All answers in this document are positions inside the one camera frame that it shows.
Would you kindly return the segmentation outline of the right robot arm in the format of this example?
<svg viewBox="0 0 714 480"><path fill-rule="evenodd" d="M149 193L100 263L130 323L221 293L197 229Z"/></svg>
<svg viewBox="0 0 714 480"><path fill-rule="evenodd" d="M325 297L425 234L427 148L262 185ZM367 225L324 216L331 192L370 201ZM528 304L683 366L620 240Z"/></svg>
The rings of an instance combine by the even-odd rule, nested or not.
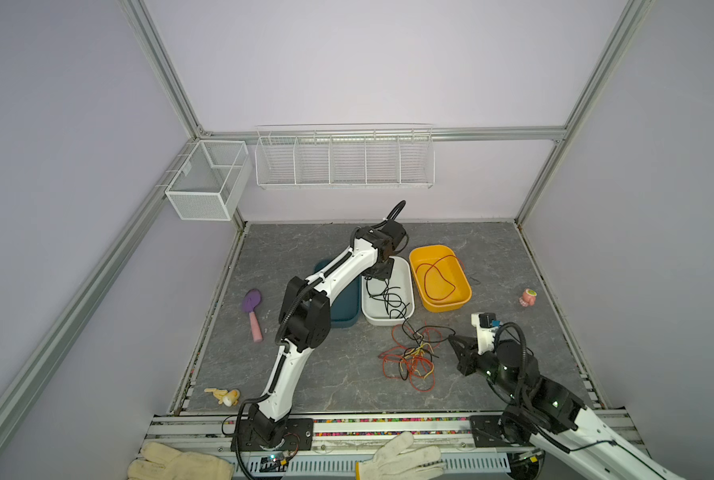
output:
<svg viewBox="0 0 714 480"><path fill-rule="evenodd" d="M488 313L474 316L472 324L475 336L447 339L457 369L464 376L481 374L505 406L500 414L471 416L471 433L478 448L523 448L508 456L512 478L537 478L545 455L587 479L675 478L579 396L544 376L519 325Z"/></svg>

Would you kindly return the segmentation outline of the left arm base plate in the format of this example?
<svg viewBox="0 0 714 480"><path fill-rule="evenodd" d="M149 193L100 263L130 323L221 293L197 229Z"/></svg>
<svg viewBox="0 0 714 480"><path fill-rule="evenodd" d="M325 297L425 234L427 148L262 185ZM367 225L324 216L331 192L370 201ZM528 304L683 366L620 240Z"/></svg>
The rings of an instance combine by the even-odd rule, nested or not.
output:
<svg viewBox="0 0 714 480"><path fill-rule="evenodd" d="M314 439L312 418L282 419L269 422L263 419L240 420L240 431L232 435L231 450L261 452L262 450L309 451Z"/></svg>

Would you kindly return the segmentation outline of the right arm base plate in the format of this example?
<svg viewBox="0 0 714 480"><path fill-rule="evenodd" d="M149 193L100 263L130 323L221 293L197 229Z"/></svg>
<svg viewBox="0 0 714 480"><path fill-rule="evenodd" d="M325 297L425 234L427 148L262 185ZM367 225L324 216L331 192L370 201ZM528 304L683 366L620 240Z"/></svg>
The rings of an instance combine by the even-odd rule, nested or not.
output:
<svg viewBox="0 0 714 480"><path fill-rule="evenodd" d="M469 417L471 435L477 448L529 447L529 426L504 414L480 414Z"/></svg>

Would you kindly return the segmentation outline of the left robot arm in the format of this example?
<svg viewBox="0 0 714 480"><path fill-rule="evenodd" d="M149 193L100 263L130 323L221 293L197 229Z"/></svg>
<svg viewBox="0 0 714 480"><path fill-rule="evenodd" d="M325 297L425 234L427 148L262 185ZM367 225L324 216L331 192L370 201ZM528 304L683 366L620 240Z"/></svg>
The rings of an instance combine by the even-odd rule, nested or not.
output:
<svg viewBox="0 0 714 480"><path fill-rule="evenodd" d="M275 363L260 396L240 404L236 449L254 442L274 447L283 440L304 367L330 333L332 303L359 277L391 277L394 257L407 243L407 232L397 221L405 205L402 200L380 222L353 230L345 250L322 269L288 282L275 335Z"/></svg>

